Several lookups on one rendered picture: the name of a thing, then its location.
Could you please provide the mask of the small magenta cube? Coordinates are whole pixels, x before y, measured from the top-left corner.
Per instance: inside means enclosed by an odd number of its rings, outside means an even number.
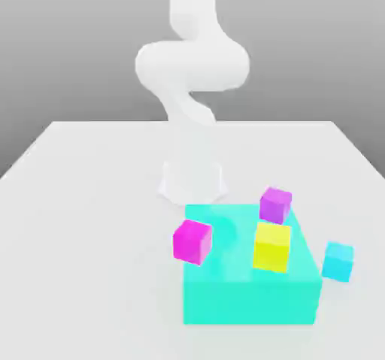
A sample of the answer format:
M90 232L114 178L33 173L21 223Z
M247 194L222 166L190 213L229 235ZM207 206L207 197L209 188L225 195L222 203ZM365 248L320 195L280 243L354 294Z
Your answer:
M202 265L212 247L212 226L185 219L173 234L173 256L184 262Z

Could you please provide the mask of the small purple cube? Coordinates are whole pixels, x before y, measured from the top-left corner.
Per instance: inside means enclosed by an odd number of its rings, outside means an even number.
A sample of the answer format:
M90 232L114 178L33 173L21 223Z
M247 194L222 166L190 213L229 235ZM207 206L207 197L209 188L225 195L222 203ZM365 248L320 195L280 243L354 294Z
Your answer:
M259 202L259 218L282 225L291 209L291 192L268 187Z

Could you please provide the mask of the small yellow cube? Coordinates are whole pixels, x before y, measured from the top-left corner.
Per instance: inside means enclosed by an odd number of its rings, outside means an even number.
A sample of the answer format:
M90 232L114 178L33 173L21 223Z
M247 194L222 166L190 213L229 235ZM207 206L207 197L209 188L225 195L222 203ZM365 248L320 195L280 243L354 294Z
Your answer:
M258 222L254 241L253 268L286 273L290 241L290 226Z

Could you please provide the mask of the small cyan cube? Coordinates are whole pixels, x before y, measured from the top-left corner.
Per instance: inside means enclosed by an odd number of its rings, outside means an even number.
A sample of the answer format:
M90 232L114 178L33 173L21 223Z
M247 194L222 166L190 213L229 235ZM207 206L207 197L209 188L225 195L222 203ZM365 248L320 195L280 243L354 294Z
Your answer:
M348 283L354 263L354 248L346 244L330 241L326 245L321 275Z

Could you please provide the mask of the large turquoise box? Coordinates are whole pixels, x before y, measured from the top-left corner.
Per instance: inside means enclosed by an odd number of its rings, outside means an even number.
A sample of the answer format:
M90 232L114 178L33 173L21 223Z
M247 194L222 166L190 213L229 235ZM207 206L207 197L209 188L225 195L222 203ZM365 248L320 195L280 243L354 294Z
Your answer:
M183 266L183 321L196 325L311 325L322 278L294 212L285 274L253 268L257 204L189 204L187 219L213 228L201 265Z

